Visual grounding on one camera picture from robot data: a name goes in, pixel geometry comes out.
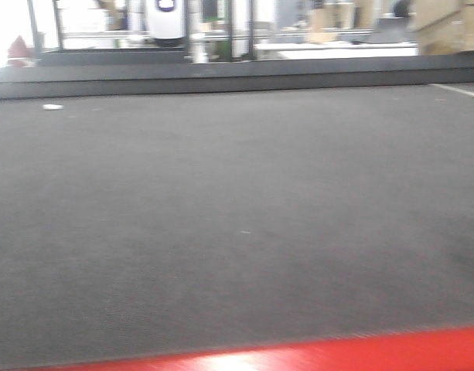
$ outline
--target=red edge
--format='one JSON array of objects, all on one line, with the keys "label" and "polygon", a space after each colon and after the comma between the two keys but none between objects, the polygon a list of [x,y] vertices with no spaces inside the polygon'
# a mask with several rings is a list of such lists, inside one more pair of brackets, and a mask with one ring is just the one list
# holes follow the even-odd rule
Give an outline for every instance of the red edge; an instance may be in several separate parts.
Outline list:
[{"label": "red edge", "polygon": [[32,371],[474,371],[474,328],[305,342]]}]

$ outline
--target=white line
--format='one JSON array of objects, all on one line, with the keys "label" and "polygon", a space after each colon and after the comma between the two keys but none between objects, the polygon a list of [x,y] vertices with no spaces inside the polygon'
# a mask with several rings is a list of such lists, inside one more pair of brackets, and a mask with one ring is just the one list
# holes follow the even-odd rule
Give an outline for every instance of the white line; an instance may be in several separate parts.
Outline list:
[{"label": "white line", "polygon": [[468,97],[472,97],[474,98],[474,93],[472,91],[467,91],[467,90],[463,90],[463,89],[459,89],[458,87],[449,87],[448,85],[442,85],[440,83],[432,83],[430,84],[432,87],[439,87],[440,89],[445,89],[445,90],[449,90],[449,91],[453,91],[455,93],[460,93],[460,94],[464,94]]}]

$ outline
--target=white machine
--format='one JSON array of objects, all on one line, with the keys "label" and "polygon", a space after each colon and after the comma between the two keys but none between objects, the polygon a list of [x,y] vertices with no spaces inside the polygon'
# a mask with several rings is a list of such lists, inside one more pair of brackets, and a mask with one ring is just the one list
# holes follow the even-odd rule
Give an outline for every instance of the white machine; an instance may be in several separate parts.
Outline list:
[{"label": "white machine", "polygon": [[158,46],[179,46],[186,35],[186,0],[145,0],[149,35]]}]

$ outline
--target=conveyor belt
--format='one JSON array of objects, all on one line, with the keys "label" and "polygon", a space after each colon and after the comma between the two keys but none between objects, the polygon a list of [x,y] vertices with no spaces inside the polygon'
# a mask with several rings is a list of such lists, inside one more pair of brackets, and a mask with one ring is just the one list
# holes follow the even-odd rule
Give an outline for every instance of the conveyor belt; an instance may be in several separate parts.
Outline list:
[{"label": "conveyor belt", "polygon": [[0,102],[0,369],[463,325],[471,97]]}]

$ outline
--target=metal pole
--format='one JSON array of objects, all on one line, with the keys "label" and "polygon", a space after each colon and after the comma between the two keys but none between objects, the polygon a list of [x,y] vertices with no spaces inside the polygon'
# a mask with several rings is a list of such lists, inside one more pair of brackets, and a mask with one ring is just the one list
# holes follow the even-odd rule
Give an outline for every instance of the metal pole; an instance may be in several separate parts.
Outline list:
[{"label": "metal pole", "polygon": [[230,62],[234,61],[234,0],[228,0],[228,40],[230,43]]},{"label": "metal pole", "polygon": [[63,47],[63,29],[61,25],[60,10],[58,9],[58,0],[53,0],[53,11],[54,11],[54,22],[56,24],[56,34],[58,35],[58,47],[60,50],[65,49]]},{"label": "metal pole", "polygon": [[34,52],[36,54],[35,57],[37,58],[38,55],[43,52],[43,45],[41,44],[41,36],[37,28],[33,0],[27,0],[27,6],[29,7],[30,27],[32,28],[32,38],[34,39]]},{"label": "metal pole", "polygon": [[185,45],[184,45],[184,50],[185,50],[185,58],[187,60],[190,59],[190,50],[192,49],[192,40],[191,37],[192,35],[190,34],[191,28],[192,28],[192,19],[191,15],[192,13],[190,12],[190,0],[184,0],[183,1],[183,6],[185,7]]},{"label": "metal pole", "polygon": [[254,26],[255,26],[255,1],[249,0],[249,60],[255,60]]}]

